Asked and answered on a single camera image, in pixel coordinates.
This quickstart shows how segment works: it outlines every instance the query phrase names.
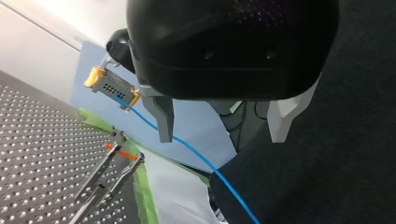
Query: metal tool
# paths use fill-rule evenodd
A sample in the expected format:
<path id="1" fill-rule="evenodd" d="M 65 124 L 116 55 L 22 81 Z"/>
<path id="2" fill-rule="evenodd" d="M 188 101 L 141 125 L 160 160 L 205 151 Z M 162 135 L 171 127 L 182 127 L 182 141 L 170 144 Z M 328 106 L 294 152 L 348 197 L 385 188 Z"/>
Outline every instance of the metal tool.
<path id="1" fill-rule="evenodd" d="M 114 129 L 113 137 L 114 147 L 107 153 L 106 157 L 98 164 L 98 166 L 94 169 L 88 180 L 82 186 L 82 188 L 78 191 L 78 194 L 75 197 L 75 201 L 83 201 L 83 205 L 80 207 L 76 215 L 69 222 L 69 224 L 78 224 L 89 212 L 89 210 L 93 206 L 97 206 L 98 208 L 102 208 L 110 204 L 116 195 L 120 192 L 122 187 L 134 173 L 134 171 L 139 167 L 140 164 L 144 162 L 144 154 L 139 153 L 136 157 L 136 160 L 131 164 L 126 166 L 120 175 L 118 176 L 118 181 L 114 184 L 113 187 L 107 188 L 102 184 L 97 184 L 102 174 L 109 167 L 112 159 L 115 155 L 120 151 L 123 143 L 126 141 L 125 136 L 123 135 L 123 131 L 119 131 Z"/>

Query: perforated metal plate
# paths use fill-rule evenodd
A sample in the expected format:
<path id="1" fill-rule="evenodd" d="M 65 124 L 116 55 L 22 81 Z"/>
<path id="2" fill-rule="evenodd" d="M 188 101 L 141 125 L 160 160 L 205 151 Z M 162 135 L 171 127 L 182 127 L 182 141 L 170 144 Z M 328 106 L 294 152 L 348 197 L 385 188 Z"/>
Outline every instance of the perforated metal plate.
<path id="1" fill-rule="evenodd" d="M 74 196 L 110 141 L 77 114 L 0 72 L 0 224 L 68 223 L 77 212 Z M 116 158 L 102 183 L 114 184 L 128 162 Z M 81 223 L 139 223 L 133 180 Z"/>

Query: black floor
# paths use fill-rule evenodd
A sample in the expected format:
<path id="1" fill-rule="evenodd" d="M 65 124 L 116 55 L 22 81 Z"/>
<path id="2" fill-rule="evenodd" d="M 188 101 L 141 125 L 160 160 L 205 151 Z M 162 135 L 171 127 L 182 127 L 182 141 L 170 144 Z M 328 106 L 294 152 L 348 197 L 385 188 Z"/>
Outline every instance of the black floor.
<path id="1" fill-rule="evenodd" d="M 272 144 L 251 121 L 260 129 L 220 169 L 262 223 L 395 223 L 396 2 L 340 3 L 332 52 L 288 140 Z M 210 185 L 230 224 L 252 223 L 216 176 Z"/>

